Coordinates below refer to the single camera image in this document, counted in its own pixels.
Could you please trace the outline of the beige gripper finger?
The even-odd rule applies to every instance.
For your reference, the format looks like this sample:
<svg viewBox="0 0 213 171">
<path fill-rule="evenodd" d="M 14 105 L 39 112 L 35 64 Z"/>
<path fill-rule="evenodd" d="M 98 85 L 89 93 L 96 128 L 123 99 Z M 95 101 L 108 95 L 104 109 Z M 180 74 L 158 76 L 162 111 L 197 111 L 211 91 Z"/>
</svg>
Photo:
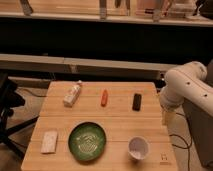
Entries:
<svg viewBox="0 0 213 171">
<path fill-rule="evenodd" d="M 173 110 L 162 109 L 162 124 L 168 126 L 174 116 L 175 112 Z"/>
</svg>

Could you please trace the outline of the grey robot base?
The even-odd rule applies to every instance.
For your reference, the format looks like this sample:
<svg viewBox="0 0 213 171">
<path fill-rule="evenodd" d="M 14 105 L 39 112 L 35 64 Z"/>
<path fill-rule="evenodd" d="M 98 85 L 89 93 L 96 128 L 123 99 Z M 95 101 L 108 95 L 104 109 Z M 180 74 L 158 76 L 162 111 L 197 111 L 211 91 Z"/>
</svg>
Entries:
<svg viewBox="0 0 213 171">
<path fill-rule="evenodd" d="M 213 170 L 213 61 L 208 66 L 197 61 L 187 66 L 190 82 L 183 110 L 200 163 Z"/>
</svg>

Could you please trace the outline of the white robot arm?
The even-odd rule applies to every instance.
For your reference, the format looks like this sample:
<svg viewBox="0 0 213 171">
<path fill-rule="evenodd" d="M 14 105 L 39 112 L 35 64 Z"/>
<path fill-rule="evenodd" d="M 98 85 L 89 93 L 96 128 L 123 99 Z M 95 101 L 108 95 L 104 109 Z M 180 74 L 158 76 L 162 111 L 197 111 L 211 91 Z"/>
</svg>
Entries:
<svg viewBox="0 0 213 171">
<path fill-rule="evenodd" d="M 213 87 L 204 82 L 206 77 L 207 67 L 198 61 L 173 67 L 165 73 L 166 85 L 159 93 L 163 125 L 171 122 L 174 110 L 185 99 L 213 116 Z"/>
</svg>

